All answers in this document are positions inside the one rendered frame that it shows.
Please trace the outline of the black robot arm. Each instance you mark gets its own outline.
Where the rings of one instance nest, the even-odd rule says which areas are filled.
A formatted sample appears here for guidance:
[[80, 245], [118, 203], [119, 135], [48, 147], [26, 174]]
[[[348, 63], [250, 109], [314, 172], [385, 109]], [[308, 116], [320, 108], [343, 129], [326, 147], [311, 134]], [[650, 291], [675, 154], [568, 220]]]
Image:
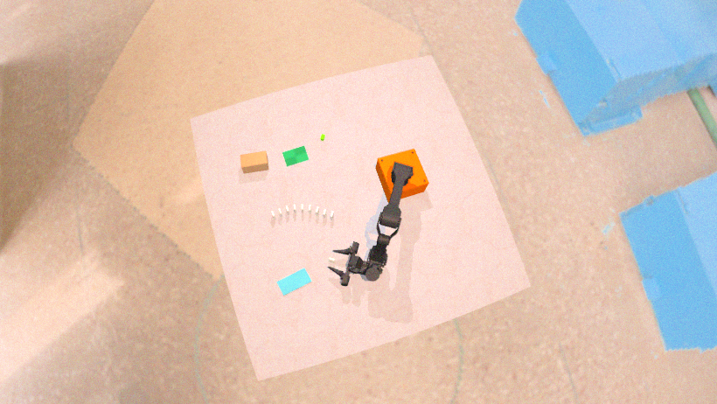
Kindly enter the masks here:
[[[380, 212], [379, 215], [379, 220], [376, 226], [379, 235], [377, 245], [370, 249], [366, 261], [363, 261], [361, 257], [355, 255], [353, 255], [349, 261], [349, 266], [351, 267], [350, 271], [353, 274], [358, 274], [359, 272], [363, 273], [364, 270], [362, 269], [362, 266], [368, 263], [365, 272], [365, 276], [368, 281], [379, 280], [380, 275], [383, 273], [382, 268], [384, 268], [387, 264], [388, 253], [386, 248], [389, 246], [391, 239], [399, 232], [400, 229], [400, 223], [402, 221], [402, 218], [400, 217], [401, 210], [399, 208], [400, 199], [404, 186], [409, 183], [409, 179], [414, 175], [413, 166], [394, 161], [391, 174], [393, 190], [389, 204], [384, 207], [383, 212]], [[380, 233], [379, 223], [382, 226], [391, 227], [397, 230], [390, 236], [385, 235]]]

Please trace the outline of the green domino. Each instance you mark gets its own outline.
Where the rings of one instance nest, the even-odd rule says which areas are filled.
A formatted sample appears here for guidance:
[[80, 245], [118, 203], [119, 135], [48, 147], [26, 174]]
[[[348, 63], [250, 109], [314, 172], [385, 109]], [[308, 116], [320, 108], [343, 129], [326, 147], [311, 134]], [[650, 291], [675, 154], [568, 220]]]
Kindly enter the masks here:
[[309, 157], [304, 146], [284, 151], [282, 154], [284, 156], [287, 167], [294, 164], [309, 161]]

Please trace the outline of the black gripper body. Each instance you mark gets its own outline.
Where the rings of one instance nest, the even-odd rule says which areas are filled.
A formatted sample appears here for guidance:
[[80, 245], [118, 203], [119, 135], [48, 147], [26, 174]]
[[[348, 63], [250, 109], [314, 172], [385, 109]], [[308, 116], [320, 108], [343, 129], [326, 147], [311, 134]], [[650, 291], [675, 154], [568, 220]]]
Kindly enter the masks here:
[[[354, 242], [352, 243], [352, 247], [351, 247], [350, 253], [349, 253], [349, 254], [351, 255], [351, 256], [350, 256], [350, 260], [351, 260], [351, 258], [352, 258], [353, 255], [357, 254], [358, 250], [359, 250], [359, 244], [354, 241]], [[349, 261], [350, 261], [350, 260], [349, 260]], [[363, 273], [360, 273], [360, 272], [358, 272], [358, 273], [361, 274], [361, 275], [365, 275], [367, 265], [368, 265], [368, 263], [366, 263], [366, 265], [363, 265], [363, 266], [362, 266], [362, 269], [364, 270]], [[350, 266], [349, 266], [349, 262], [348, 262], [348, 266], [347, 266], [346, 272], [343, 273], [343, 276], [342, 276], [342, 282], [341, 282], [341, 285], [342, 285], [342, 286], [348, 286], [348, 282], [350, 281], [350, 276], [349, 276], [350, 272], [351, 272], [351, 271], [350, 271]]]

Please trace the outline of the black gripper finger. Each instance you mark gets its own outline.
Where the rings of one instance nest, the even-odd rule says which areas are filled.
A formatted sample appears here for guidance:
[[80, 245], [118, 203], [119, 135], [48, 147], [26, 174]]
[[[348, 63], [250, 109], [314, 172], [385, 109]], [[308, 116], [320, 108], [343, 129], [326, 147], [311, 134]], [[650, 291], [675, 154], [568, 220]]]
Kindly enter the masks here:
[[332, 268], [332, 267], [329, 267], [329, 266], [328, 266], [327, 268], [329, 268], [329, 269], [332, 270], [334, 273], [336, 273], [336, 274], [340, 277], [340, 280], [342, 280], [342, 276], [343, 276], [344, 271], [341, 271], [341, 270], [338, 270], [338, 269], [335, 269], [335, 268]]
[[343, 250], [332, 250], [332, 252], [337, 253], [337, 254], [349, 255], [350, 249], [351, 249], [351, 247], [349, 247], [347, 249], [343, 249]]

